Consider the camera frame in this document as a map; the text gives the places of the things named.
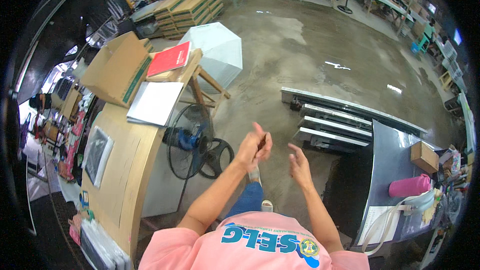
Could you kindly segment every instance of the metal track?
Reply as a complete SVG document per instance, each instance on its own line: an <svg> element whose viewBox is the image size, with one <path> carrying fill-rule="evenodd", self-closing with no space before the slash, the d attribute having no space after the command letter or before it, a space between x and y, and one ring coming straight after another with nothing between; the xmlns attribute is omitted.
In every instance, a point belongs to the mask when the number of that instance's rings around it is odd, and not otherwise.
<svg viewBox="0 0 480 270"><path fill-rule="evenodd" d="M321 118L325 120L330 120L338 123L343 123L356 127L357 129L368 129L372 130L372 122L352 116L349 113L327 109L321 106L316 106L313 104L304 104L300 110L300 116L310 116L315 118Z"/></svg>
<svg viewBox="0 0 480 270"><path fill-rule="evenodd" d="M318 131L326 131L332 134L344 135L358 141L372 140L372 133L362 129L354 128L348 125L335 123L323 119L317 119L310 116L304 116L298 123L298 127L304 127L308 129L314 129Z"/></svg>
<svg viewBox="0 0 480 270"><path fill-rule="evenodd" d="M399 129L417 136L419 136L422 132L427 133L427 130L421 128L420 126L360 104L290 87L282 87L281 91L282 101L285 103L291 103L294 101L294 99L300 103L317 103L323 106L332 107L334 109L347 111L359 117L372 118L394 129Z"/></svg>
<svg viewBox="0 0 480 270"><path fill-rule="evenodd" d="M328 145L334 145L337 147L342 147L345 149L349 150L355 150L358 147L364 147L369 145L368 143L359 141L359 140L354 140L349 137L344 137L340 135L333 135L324 131L318 131L315 129L310 129L306 127L300 127L300 129L297 130L295 135L293 135L293 138L302 140L302 141L312 141L314 138L314 141L318 144L312 144L317 147L321 147L320 143L323 144L328 144Z"/></svg>

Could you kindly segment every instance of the pink thermos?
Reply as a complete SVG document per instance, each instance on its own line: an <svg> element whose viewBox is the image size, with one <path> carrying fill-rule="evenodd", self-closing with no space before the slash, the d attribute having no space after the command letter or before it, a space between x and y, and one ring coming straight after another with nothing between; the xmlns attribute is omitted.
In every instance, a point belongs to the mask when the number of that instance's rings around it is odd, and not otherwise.
<svg viewBox="0 0 480 270"><path fill-rule="evenodd" d="M430 177L427 174L422 174L392 182L388 188L388 194L390 197L415 196L429 191L430 187Z"/></svg>

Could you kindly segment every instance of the clear plastic sheet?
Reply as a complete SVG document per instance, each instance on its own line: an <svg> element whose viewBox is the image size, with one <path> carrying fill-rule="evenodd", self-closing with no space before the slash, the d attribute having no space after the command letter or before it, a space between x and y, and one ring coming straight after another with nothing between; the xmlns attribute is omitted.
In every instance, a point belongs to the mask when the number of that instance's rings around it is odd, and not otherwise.
<svg viewBox="0 0 480 270"><path fill-rule="evenodd" d="M101 128L95 126L88 137L82 168L87 172L93 185L99 189L105 167L113 149L114 140Z"/></svg>
<svg viewBox="0 0 480 270"><path fill-rule="evenodd" d="M131 259L95 220L81 220L81 248L98 270L129 270Z"/></svg>

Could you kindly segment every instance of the strap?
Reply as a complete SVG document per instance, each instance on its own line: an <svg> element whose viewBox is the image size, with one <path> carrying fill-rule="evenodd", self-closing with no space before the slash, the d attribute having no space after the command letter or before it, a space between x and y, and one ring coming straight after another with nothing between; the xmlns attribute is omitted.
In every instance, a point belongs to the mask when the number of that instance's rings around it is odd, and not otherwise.
<svg viewBox="0 0 480 270"><path fill-rule="evenodd" d="M388 209L385 212L383 212L380 215L380 217L378 217L373 222L373 224L370 226L370 228L368 229L367 236L363 240L363 245L361 247L362 252L365 253L368 256L373 255L375 252L377 252L385 242L385 238L387 237L388 231L390 230L390 226L392 225L393 215L399 210L400 205L405 201L410 201L410 200L415 199L417 197L423 196L423 195L427 194L428 192L429 191L423 192L422 194L417 195L417 196L409 196L409 197L403 199L402 201L398 202L397 205L394 206L393 208ZM375 247L375 249L370 250L370 251L365 251L367 249L367 246L368 246L368 243L369 243L370 239L375 235L375 232L376 232L377 228L380 226L380 224L382 223L382 221L384 220L385 217L388 217L387 218L388 221L387 221L387 225L385 226L385 229L383 231L383 234L381 235L380 243L378 244L377 247Z"/></svg>

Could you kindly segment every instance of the plastic stool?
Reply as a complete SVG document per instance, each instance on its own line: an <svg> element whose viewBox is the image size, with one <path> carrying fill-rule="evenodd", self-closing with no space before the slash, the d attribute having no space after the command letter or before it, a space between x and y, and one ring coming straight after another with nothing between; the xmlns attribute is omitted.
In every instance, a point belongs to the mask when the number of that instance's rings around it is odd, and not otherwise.
<svg viewBox="0 0 480 270"><path fill-rule="evenodd" d="M430 40L427 38L427 36L423 35L423 39L421 39L421 41L416 44L418 46L418 50L423 52L423 55L425 55L428 49L428 45L430 44Z"/></svg>

